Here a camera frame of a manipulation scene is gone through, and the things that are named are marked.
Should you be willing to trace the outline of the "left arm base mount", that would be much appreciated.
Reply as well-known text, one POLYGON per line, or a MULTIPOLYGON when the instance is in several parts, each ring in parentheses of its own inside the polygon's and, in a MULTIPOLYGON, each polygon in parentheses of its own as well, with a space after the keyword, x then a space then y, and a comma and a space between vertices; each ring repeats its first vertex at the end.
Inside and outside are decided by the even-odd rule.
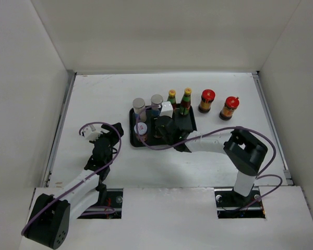
POLYGON ((123 189, 107 189, 79 219, 120 219, 122 217, 123 189))

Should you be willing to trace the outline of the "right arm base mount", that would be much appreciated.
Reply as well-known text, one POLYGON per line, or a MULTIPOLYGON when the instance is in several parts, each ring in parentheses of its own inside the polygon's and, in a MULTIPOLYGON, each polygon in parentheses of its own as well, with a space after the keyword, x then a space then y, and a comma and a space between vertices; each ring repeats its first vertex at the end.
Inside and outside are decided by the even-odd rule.
POLYGON ((265 219, 265 212, 260 198, 260 191, 254 188, 244 197, 233 189, 214 190, 217 217, 219 219, 265 219))

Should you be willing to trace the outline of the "white lid spice jar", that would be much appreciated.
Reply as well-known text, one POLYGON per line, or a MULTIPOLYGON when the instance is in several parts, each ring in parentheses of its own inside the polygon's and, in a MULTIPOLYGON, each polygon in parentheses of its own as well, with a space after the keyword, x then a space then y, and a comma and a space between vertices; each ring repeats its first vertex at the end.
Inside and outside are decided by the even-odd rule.
POLYGON ((158 131, 154 132, 153 136, 157 139, 162 138, 162 135, 158 131))
POLYGON ((148 126, 144 122, 134 125, 135 137, 139 142, 146 142, 148 139, 148 126))

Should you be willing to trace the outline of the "blue label jar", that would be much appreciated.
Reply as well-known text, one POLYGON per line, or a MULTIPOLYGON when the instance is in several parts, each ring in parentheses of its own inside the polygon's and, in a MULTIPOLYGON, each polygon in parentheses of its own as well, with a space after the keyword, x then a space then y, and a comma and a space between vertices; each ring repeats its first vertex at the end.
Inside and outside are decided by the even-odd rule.
POLYGON ((151 114, 154 117, 159 116, 163 103, 163 97, 160 94, 154 94, 151 97, 151 114))

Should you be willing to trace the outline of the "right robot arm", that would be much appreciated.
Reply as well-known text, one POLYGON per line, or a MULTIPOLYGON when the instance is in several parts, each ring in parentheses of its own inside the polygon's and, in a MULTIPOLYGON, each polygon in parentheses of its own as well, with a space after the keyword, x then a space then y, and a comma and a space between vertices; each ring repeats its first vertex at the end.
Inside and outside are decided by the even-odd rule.
POLYGON ((237 206, 250 201, 250 192, 268 148, 249 131, 233 129, 230 134, 220 131, 204 136, 197 131, 189 133, 180 129, 168 116, 157 118, 155 126, 166 144, 179 152, 212 152, 228 156, 238 170, 232 201, 237 206))

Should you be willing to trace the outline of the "silver lid jar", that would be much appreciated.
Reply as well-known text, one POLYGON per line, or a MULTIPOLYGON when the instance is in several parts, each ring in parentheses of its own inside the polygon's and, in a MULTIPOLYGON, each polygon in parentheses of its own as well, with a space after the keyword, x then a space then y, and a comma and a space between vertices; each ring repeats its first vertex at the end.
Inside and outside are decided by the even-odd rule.
POLYGON ((145 107, 146 107, 146 104, 145 104, 144 99, 135 98, 133 100, 133 109, 134 109, 135 118, 139 122, 146 122, 146 120, 147 120, 145 107))

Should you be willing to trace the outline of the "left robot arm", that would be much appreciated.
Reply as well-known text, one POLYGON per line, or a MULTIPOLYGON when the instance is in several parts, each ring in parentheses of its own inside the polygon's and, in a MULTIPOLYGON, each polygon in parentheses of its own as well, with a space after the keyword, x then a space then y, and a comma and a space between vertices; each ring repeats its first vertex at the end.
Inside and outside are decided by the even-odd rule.
POLYGON ((41 194, 34 203, 29 220, 21 235, 51 249, 58 249, 65 240, 70 223, 80 216, 92 216, 86 210, 102 207, 107 195, 103 182, 110 165, 118 156, 124 130, 121 123, 95 122, 85 124, 79 135, 93 144, 93 150, 82 172, 55 194, 41 194))

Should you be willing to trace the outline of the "green sauce bottle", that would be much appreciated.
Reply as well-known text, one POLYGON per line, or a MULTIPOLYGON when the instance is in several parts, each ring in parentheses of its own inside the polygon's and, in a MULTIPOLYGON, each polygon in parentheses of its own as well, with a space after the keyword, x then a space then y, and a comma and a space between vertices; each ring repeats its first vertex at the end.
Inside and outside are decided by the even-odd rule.
POLYGON ((189 110, 191 107, 191 88, 185 88, 182 100, 179 106, 179 114, 181 116, 186 116, 189 114, 189 110))
POLYGON ((169 90, 167 101, 171 103, 173 110, 176 109, 176 91, 169 90))

